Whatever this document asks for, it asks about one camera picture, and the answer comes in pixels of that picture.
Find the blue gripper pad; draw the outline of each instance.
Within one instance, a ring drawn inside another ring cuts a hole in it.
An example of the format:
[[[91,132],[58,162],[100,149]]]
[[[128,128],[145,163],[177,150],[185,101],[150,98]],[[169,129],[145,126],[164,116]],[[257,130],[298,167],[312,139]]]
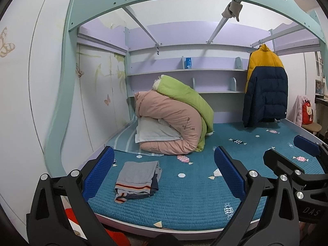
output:
[[[214,162],[219,168],[232,195],[243,201],[246,196],[246,182],[227,154],[220,147],[217,147],[214,151]]]
[[[101,183],[104,181],[109,169],[113,165],[114,155],[113,148],[109,147],[85,178],[82,192],[85,201],[95,197]]]
[[[319,157],[321,155],[320,148],[317,144],[300,135],[294,138],[294,145],[313,157]]]

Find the blue quilted bedsheet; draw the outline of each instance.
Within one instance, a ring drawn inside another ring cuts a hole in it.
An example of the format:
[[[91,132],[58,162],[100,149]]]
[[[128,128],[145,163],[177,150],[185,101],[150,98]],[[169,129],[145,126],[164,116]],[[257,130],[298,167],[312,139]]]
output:
[[[174,230],[223,228],[240,200],[232,196],[223,177],[209,178],[217,169],[213,158],[213,149],[217,146],[224,146],[232,158],[242,161],[248,170],[257,170],[264,177],[276,177],[263,163],[263,154],[271,147],[306,173],[323,173],[316,158],[293,145],[297,133],[283,123],[265,123],[254,129],[245,129],[242,123],[215,124],[214,130],[214,134],[206,138],[204,151],[187,155],[192,164],[183,163],[176,156],[143,155],[137,158],[136,154],[115,151],[117,166],[111,167],[96,196],[88,200],[91,208],[109,218],[145,227],[155,228],[154,224],[162,221],[163,228]],[[298,156],[308,161],[293,158]],[[124,162],[154,160],[159,160],[162,168],[159,191],[149,198],[115,203],[114,185]],[[254,220],[260,218],[264,204],[265,198],[262,198]]]

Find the jacket sleeve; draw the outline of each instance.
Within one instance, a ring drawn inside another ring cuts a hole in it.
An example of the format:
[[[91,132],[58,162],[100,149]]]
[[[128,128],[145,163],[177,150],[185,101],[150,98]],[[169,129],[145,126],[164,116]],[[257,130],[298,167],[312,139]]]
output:
[[[257,77],[251,77],[248,81],[247,91],[244,97],[244,109],[243,109],[243,122],[244,127],[248,127],[250,120],[251,120],[251,112],[252,112],[252,100],[255,91],[255,86],[257,82]]]

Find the red bag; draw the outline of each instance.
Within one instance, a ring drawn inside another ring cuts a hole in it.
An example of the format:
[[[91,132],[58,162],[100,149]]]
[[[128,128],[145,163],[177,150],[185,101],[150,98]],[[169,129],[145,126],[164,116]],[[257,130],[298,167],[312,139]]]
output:
[[[306,101],[302,106],[302,124],[309,125],[313,123],[313,109],[310,101]]]

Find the green quilt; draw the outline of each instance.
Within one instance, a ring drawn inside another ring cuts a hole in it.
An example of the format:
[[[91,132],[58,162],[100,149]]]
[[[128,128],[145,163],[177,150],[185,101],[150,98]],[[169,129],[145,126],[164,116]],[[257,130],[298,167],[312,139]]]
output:
[[[161,81],[157,87],[159,93],[192,106],[201,115],[202,133],[195,151],[202,151],[205,145],[205,134],[213,132],[213,109],[198,92],[189,86],[170,76],[162,75],[160,78]]]

